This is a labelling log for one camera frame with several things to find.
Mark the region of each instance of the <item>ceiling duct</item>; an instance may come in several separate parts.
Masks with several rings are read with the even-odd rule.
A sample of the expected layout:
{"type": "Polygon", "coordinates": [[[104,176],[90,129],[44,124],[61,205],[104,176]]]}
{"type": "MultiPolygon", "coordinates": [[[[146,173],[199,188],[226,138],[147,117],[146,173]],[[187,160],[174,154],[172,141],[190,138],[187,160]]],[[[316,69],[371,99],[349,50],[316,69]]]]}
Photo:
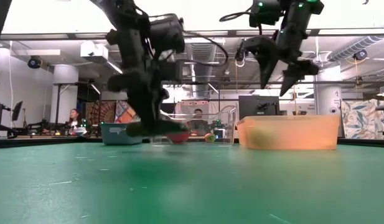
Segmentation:
{"type": "Polygon", "coordinates": [[[345,44],[343,47],[331,52],[327,56],[327,61],[338,62],[340,60],[350,58],[354,54],[366,49],[382,39],[384,39],[384,36],[359,37],[348,44],[345,44]]]}
{"type": "Polygon", "coordinates": [[[88,40],[81,45],[81,57],[89,62],[105,64],[118,73],[123,73],[117,63],[109,58],[109,50],[104,44],[94,44],[88,40]]]}
{"type": "MultiPolygon", "coordinates": [[[[213,62],[217,46],[210,43],[187,44],[192,59],[199,62],[213,62]]],[[[192,79],[196,82],[209,82],[212,67],[199,64],[190,65],[192,79]]],[[[209,98],[210,92],[208,85],[195,85],[193,87],[193,96],[196,98],[209,98]]]]}

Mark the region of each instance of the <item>ceiling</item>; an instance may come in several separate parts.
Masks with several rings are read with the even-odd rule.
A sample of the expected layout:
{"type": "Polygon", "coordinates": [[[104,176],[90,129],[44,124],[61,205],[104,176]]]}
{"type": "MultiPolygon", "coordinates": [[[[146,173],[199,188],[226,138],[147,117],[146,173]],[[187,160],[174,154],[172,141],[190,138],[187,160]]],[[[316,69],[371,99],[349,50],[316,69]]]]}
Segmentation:
{"type": "MultiPolygon", "coordinates": [[[[351,41],[361,37],[309,37],[302,43],[301,51],[303,57],[316,58],[316,51],[319,52],[320,58],[325,60],[329,52],[339,50],[341,47],[347,45],[351,41]]],[[[224,38],[222,43],[224,48],[229,53],[229,58],[233,59],[235,56],[236,48],[239,46],[242,38],[240,37],[228,37],[224,38]]],[[[45,40],[45,41],[15,41],[13,43],[13,49],[22,50],[60,50],[56,54],[41,55],[41,59],[52,65],[65,63],[77,66],[80,71],[80,78],[93,78],[96,82],[106,82],[108,77],[114,73],[114,71],[106,65],[97,63],[88,63],[87,60],[80,57],[80,46],[84,40],[45,40]]],[[[109,57],[120,64],[120,56],[117,46],[110,46],[105,40],[94,40],[96,44],[105,44],[109,49],[109,57]]],[[[365,81],[384,81],[384,39],[366,48],[368,52],[368,59],[363,62],[354,64],[353,60],[341,60],[342,79],[354,81],[356,77],[362,77],[365,81]]],[[[204,62],[220,62],[224,60],[224,54],[218,47],[213,47],[210,44],[193,43],[187,44],[185,53],[176,55],[176,59],[191,58],[194,60],[200,60],[204,62]]],[[[22,60],[28,60],[27,57],[19,57],[22,60]]],[[[281,80],[281,71],[286,68],[285,64],[279,62],[271,81],[281,80]]],[[[253,59],[245,60],[243,67],[236,66],[233,61],[228,66],[215,67],[213,69],[201,66],[194,66],[194,73],[196,77],[201,77],[205,80],[221,80],[225,75],[224,71],[228,70],[228,75],[231,81],[258,81],[259,80],[259,67],[258,63],[253,59]]],[[[192,80],[190,65],[185,69],[185,80],[192,80]]],[[[374,83],[370,85],[359,86],[360,92],[373,93],[378,91],[378,88],[384,84],[374,83]]],[[[256,85],[231,85],[226,86],[229,89],[255,89],[256,85]]],[[[343,85],[344,91],[358,91],[354,84],[343,85]]]]}

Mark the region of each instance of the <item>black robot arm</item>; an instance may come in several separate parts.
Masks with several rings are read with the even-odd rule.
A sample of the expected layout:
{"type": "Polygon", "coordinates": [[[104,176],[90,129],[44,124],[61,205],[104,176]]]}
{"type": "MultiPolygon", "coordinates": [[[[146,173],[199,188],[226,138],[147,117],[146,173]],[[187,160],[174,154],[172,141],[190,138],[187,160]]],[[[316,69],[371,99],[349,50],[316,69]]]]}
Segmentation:
{"type": "Polygon", "coordinates": [[[253,0],[253,5],[245,12],[224,16],[220,22],[236,19],[248,14],[250,27],[258,27],[262,34],[262,24],[275,25],[283,17],[280,30],[272,38],[262,35],[243,41],[241,48],[254,55],[260,64],[261,88],[264,89],[279,60],[288,64],[283,71],[283,96],[305,75],[317,75],[319,67],[310,60],[299,60],[302,41],[308,38],[306,29],[312,14],[320,14],[324,8],[320,0],[253,0]]]}

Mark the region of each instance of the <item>table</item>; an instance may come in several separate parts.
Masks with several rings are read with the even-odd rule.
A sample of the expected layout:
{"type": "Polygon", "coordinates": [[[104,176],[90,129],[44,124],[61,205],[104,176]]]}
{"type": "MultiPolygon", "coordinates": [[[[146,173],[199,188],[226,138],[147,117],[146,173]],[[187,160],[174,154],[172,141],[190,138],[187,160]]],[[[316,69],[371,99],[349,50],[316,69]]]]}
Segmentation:
{"type": "Polygon", "coordinates": [[[384,148],[0,149],[1,223],[384,223],[384,148]]]}

